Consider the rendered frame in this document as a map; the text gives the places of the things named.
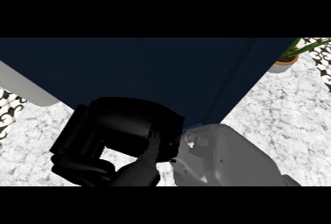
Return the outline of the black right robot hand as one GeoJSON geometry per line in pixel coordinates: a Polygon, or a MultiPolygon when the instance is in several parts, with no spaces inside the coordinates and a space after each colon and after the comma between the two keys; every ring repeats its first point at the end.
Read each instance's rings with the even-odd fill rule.
{"type": "Polygon", "coordinates": [[[155,186],[177,157],[184,117],[152,101],[100,97],[75,108],[50,148],[51,172],[79,186],[155,186]]]}

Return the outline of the dark navy cabinet door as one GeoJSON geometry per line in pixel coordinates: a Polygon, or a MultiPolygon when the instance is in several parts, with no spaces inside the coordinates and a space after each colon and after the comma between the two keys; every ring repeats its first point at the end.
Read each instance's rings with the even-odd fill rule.
{"type": "Polygon", "coordinates": [[[36,106],[159,103],[186,128],[227,116],[291,38],[0,38],[0,87],[36,106]]]}

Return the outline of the green plant in white pot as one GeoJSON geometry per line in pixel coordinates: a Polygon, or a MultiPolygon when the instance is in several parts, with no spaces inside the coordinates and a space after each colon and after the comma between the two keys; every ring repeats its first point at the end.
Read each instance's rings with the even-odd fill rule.
{"type": "Polygon", "coordinates": [[[274,61],[271,67],[268,68],[268,72],[279,74],[282,73],[291,65],[297,62],[298,55],[304,52],[313,52],[316,48],[326,46],[331,43],[331,38],[319,39],[314,43],[308,43],[301,48],[297,47],[301,38],[294,40],[294,43],[286,48],[282,53],[279,59],[274,61]]]}

